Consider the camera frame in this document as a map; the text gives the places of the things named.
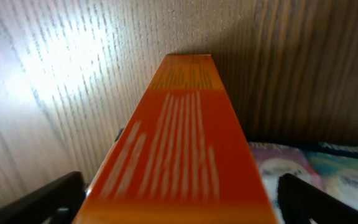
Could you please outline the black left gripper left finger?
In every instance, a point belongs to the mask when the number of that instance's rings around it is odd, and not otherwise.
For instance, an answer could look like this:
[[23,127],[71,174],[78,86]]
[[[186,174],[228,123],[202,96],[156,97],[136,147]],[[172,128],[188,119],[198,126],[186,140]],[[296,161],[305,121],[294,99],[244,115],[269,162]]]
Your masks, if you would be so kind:
[[0,223],[71,223],[85,200],[85,181],[73,171],[0,208]]

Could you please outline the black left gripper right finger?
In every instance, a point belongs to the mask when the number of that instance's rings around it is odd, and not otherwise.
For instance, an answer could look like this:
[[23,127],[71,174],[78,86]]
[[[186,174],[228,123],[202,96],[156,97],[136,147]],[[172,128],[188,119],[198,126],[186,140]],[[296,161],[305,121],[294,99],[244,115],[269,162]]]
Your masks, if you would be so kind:
[[278,179],[277,200],[286,224],[358,224],[358,211],[292,174]]

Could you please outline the Kleenex tissue multipack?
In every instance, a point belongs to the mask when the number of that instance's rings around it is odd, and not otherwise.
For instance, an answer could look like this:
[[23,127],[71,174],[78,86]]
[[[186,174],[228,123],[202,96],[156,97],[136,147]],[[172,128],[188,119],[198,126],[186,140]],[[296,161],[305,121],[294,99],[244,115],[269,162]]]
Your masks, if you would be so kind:
[[279,223],[278,179],[292,174],[358,210],[358,146],[328,142],[250,142],[250,150]]

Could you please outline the orange Redoxon box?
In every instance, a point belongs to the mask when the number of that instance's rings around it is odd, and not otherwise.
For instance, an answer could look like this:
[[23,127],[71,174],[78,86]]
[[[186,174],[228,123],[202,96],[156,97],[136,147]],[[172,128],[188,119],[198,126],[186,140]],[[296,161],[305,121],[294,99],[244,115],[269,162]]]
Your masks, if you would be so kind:
[[167,55],[75,223],[275,223],[210,55]]

